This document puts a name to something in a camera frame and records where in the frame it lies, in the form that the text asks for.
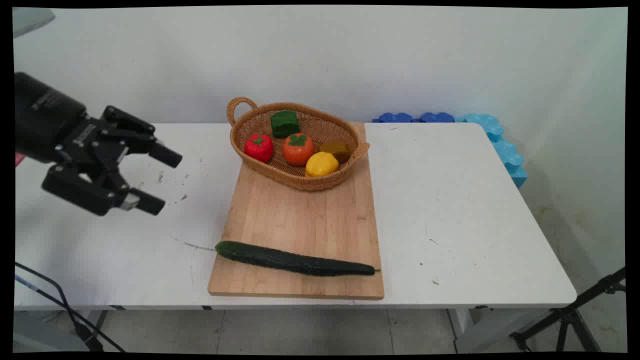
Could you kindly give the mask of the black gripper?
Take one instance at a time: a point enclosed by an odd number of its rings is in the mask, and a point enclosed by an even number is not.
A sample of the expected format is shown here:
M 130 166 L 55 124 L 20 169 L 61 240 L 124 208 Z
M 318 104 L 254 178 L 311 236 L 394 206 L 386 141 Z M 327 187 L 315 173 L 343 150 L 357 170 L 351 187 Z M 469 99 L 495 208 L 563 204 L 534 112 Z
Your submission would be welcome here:
M 151 123 L 112 105 L 93 117 L 79 101 L 24 72 L 14 73 L 14 118 L 16 150 L 50 164 L 44 191 L 99 216 L 114 208 L 158 215 L 165 207 L 163 199 L 131 187 L 119 169 L 127 151 L 174 169 L 182 162 Z

